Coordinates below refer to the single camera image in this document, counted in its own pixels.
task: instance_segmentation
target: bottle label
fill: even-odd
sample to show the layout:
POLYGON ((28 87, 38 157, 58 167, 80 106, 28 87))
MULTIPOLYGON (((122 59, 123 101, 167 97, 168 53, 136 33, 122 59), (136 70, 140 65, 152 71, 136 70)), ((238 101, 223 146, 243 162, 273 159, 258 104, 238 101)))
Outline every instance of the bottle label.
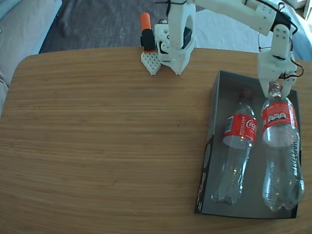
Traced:
POLYGON ((258 122, 253 117, 242 114, 234 114, 228 118, 224 137, 245 137, 254 142, 257 128, 258 122))
POLYGON ((290 103, 276 102, 262 111, 263 132, 275 124, 287 123, 298 127, 294 107, 290 103))

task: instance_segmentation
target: gray couch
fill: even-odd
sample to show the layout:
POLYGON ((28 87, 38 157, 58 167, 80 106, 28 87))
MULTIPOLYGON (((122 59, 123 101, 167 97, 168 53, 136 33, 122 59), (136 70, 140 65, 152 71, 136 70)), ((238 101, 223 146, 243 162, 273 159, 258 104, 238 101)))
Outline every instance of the gray couch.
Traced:
POLYGON ((62 1, 0 0, 0 13, 8 5, 15 6, 0 19, 0 114, 16 67, 39 53, 62 1))

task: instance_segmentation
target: black box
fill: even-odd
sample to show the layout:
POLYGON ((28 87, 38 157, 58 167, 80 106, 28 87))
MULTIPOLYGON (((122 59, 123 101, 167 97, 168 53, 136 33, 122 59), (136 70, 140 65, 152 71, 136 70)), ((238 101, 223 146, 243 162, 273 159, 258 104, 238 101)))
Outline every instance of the black box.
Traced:
MULTIPOLYGON (((300 115, 297 92, 291 90, 288 98, 291 100, 298 121, 300 132, 300 115)), ((211 113, 207 134, 207 145, 202 167, 202 176, 197 195, 195 213, 220 215, 240 218, 296 218, 297 206, 288 211, 284 208, 272 212, 262 198, 262 186, 266 172, 266 156, 262 145, 261 109, 265 102, 260 83, 257 79, 244 77, 220 71, 212 89, 211 113), (232 206, 212 201, 218 181, 221 176, 220 164, 224 128, 229 115, 238 107, 238 96, 243 88, 251 88, 253 92, 252 107, 256 114, 259 127, 246 166, 241 198, 232 206)))

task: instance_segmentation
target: orange cap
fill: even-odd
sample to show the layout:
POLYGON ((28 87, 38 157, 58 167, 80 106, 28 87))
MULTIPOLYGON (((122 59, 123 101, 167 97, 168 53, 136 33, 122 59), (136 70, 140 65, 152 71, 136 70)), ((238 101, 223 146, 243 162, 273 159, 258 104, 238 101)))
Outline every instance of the orange cap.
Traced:
POLYGON ((152 29, 150 15, 148 13, 141 14, 141 31, 143 32, 145 29, 152 29))

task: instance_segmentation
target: clear plastic bottle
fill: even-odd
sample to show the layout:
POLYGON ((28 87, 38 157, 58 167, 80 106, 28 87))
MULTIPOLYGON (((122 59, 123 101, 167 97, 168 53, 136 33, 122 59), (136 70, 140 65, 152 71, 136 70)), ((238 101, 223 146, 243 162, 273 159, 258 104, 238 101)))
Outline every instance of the clear plastic bottle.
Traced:
POLYGON ((223 138, 223 154, 227 160, 223 163, 220 182, 212 197, 214 202, 232 205, 241 196, 245 168, 257 131, 251 95, 248 89, 241 92, 238 109, 227 120, 223 138))
POLYGON ((281 90, 278 83, 270 83, 269 97, 262 108, 262 141, 267 158, 262 196, 272 211, 293 209, 304 193, 295 110, 288 98, 281 98, 281 90))

